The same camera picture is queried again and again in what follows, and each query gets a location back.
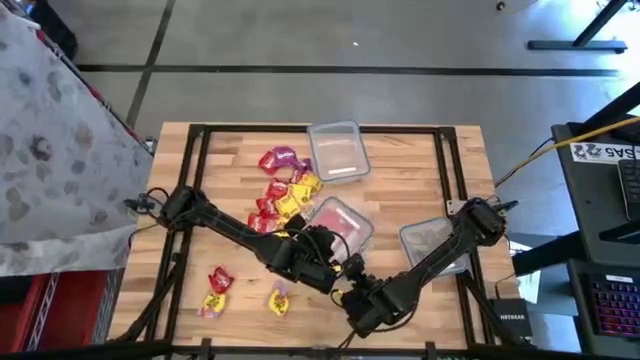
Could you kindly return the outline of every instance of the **butcher block tabletop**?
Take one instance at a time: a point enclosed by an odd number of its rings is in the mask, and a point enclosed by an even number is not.
[[[149,178],[148,187],[171,192],[178,181],[189,123],[165,123]],[[469,197],[494,194],[493,180],[479,126],[456,126],[464,180]],[[367,217],[374,232],[364,253],[366,269],[379,278],[409,269],[399,230],[402,226],[446,215],[430,134],[363,134],[371,173],[345,184],[326,184],[315,203],[335,196]],[[256,211],[255,200],[263,196],[268,176],[258,168],[259,159],[274,146],[293,148],[299,158],[310,157],[306,133],[215,132],[210,138],[202,190],[220,210],[246,221]],[[196,140],[187,184],[193,183],[200,140]],[[454,199],[455,174],[449,144],[444,140],[447,170]],[[288,178],[290,169],[276,177]],[[138,227],[153,224],[141,217]],[[141,231],[131,243],[127,267],[117,298],[109,338],[121,335],[151,299],[166,231],[160,226]],[[176,246],[180,235],[176,237]],[[485,287],[493,296],[493,285],[513,274],[505,239],[490,248],[479,248]],[[217,319],[197,315],[210,288],[207,275],[223,266],[235,282],[228,292],[224,312]],[[269,310],[266,299],[274,283],[286,284],[290,296],[287,314],[279,317]],[[500,284],[502,297],[518,297],[513,278]],[[339,288],[348,285],[339,280]],[[160,312],[156,338],[162,338],[169,298]],[[471,298],[476,339],[482,339],[478,308]],[[192,236],[182,296],[175,328],[175,345],[200,345],[211,338],[214,346],[308,347],[340,344],[351,332],[347,316],[327,295],[301,283],[286,282],[270,273],[254,254],[215,232],[195,228]],[[421,348],[425,341],[438,348],[466,348],[460,303],[454,276],[437,278],[421,293],[415,316],[403,328],[356,337],[356,348]]]

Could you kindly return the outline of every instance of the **yellow cable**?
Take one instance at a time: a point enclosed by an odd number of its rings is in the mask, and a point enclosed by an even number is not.
[[[551,150],[554,150],[554,149],[557,149],[557,148],[561,148],[561,147],[567,146],[567,145],[569,145],[571,143],[582,141],[584,139],[588,139],[590,137],[593,137],[593,136],[596,136],[596,135],[600,135],[602,133],[605,133],[605,132],[608,132],[608,131],[611,131],[611,130],[614,130],[614,129],[617,129],[617,128],[620,128],[620,127],[623,127],[623,126],[626,126],[626,125],[629,125],[629,124],[634,124],[634,123],[637,123],[637,122],[640,122],[640,116],[636,116],[636,117],[631,118],[631,119],[620,121],[620,122],[617,122],[615,124],[603,126],[603,127],[599,128],[599,129],[593,130],[593,131],[588,132],[588,133],[586,133],[584,135],[576,136],[576,137],[573,137],[571,139],[567,139],[567,140],[561,141],[559,143],[556,143],[554,145],[547,146],[546,148],[541,149],[537,153],[531,155],[528,159],[526,159],[526,160],[522,161],[521,163],[519,163],[518,165],[514,166],[513,169],[511,169],[505,176],[503,176],[500,180],[496,181],[495,187],[498,187],[498,186],[502,185],[502,183],[507,181],[511,176],[513,176],[513,174],[515,174],[516,171],[522,169],[525,165],[529,164],[533,160],[539,158],[540,156],[548,153]]]

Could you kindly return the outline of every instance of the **plastic container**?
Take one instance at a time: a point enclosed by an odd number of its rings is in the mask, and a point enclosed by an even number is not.
[[[307,128],[314,170],[324,182],[355,181],[371,171],[355,121],[312,125]]]
[[[373,234],[373,225],[369,220],[336,197],[326,198],[311,215],[308,224],[324,225],[329,230],[342,235],[352,255],[362,252],[367,240]],[[340,239],[335,239],[331,244],[331,250],[333,250],[331,260],[342,263],[347,259],[347,251]]]
[[[436,218],[403,226],[400,229],[400,240],[409,258],[409,265],[412,268],[416,266],[433,250],[447,241],[452,231],[453,225],[447,218]],[[467,269],[468,263],[468,256],[463,255],[443,270],[438,277],[461,273]]]

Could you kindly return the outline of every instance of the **black desk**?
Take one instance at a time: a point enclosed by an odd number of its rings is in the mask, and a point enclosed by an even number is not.
[[[582,261],[569,260],[567,272],[571,281],[571,288],[576,299],[578,317],[574,318],[578,339],[582,351],[594,355],[619,356],[637,359],[640,357],[640,342],[631,342],[613,336],[601,336],[593,333],[593,318],[584,294],[586,293],[584,276],[589,273],[610,274],[618,276],[640,276],[640,269],[602,266]]]
[[[567,125],[551,127],[556,142],[573,137]],[[601,135],[592,142],[628,144]],[[569,146],[557,150],[579,230],[513,257],[517,275],[581,259],[596,264],[640,267],[640,245],[600,240],[600,232],[627,223],[615,165],[574,162]]]

